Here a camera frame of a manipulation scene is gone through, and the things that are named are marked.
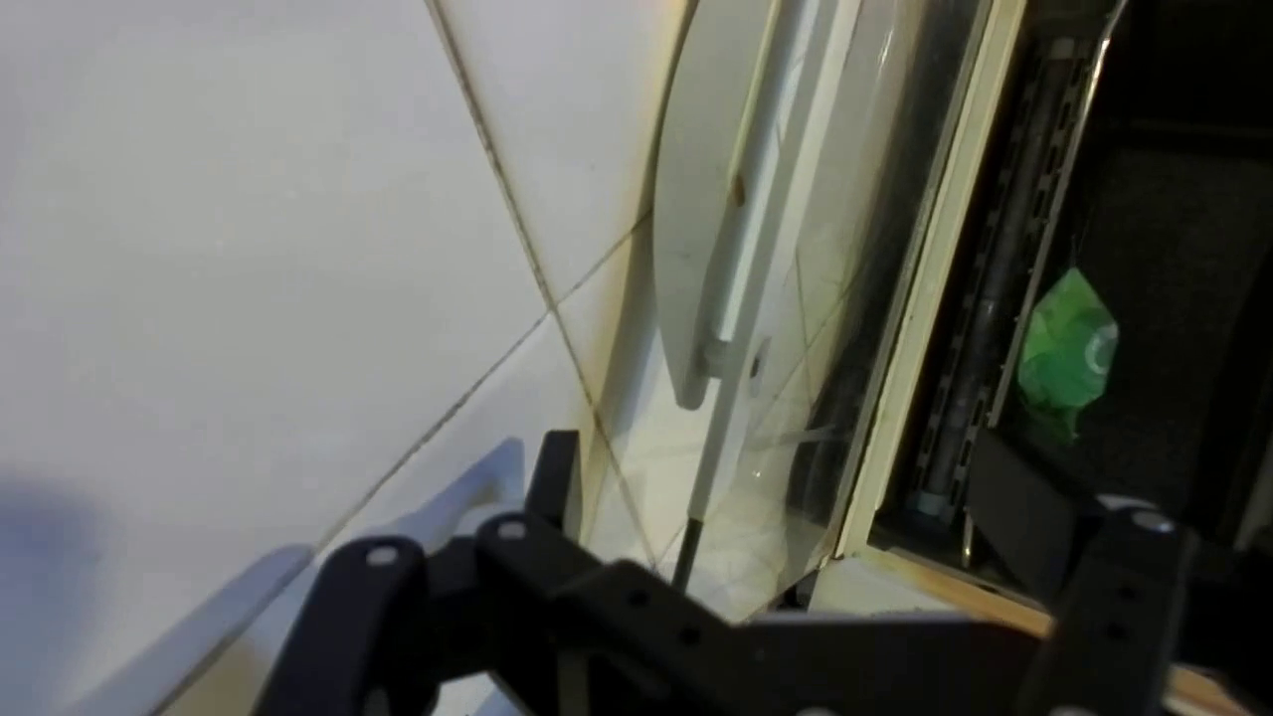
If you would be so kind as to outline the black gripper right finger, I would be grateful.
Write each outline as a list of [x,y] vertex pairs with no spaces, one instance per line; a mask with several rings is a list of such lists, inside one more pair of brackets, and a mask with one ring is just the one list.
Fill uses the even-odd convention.
[[1034,449],[982,432],[969,449],[965,514],[1027,597],[1054,607],[1102,527],[1102,501]]

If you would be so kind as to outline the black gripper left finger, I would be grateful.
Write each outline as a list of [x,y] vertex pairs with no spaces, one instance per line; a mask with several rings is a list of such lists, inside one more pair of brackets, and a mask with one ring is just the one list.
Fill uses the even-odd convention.
[[553,527],[574,532],[579,518],[577,473],[579,473],[579,432],[550,430],[540,436],[525,507],[550,522]]

